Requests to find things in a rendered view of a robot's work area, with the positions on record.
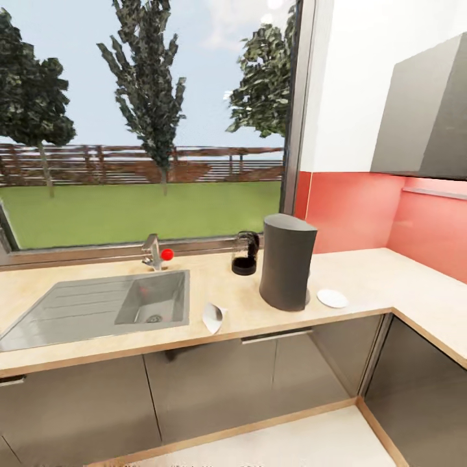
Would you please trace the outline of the electric kettle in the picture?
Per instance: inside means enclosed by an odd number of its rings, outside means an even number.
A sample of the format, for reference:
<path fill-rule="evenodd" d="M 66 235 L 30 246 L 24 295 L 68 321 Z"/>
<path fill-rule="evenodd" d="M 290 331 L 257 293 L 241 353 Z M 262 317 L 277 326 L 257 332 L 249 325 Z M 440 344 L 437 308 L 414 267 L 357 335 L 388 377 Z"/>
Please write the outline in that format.
<path fill-rule="evenodd" d="M 257 271 L 257 253 L 260 238 L 256 232 L 239 232 L 232 249 L 232 271 L 240 276 L 249 276 Z"/>

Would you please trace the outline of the saucer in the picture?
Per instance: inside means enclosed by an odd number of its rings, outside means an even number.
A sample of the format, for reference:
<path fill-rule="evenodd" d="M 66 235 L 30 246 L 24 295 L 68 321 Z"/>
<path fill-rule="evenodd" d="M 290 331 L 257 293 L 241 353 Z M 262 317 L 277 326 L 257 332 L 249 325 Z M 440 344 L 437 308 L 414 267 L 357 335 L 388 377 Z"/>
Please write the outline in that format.
<path fill-rule="evenodd" d="M 334 290 L 323 289 L 318 292 L 317 296 L 320 301 L 331 307 L 340 308 L 348 305 L 347 298 L 343 294 Z"/>

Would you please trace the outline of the paper coffee filter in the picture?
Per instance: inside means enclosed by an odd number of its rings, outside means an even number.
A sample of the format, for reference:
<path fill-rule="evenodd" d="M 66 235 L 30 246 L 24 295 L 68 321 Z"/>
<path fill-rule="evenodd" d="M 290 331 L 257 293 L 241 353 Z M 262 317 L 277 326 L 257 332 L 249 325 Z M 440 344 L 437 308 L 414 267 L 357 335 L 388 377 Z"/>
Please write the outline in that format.
<path fill-rule="evenodd" d="M 204 303 L 202 315 L 203 323 L 212 334 L 215 334 L 217 329 L 221 326 L 227 311 L 227 309 L 221 308 L 215 304 Z"/>

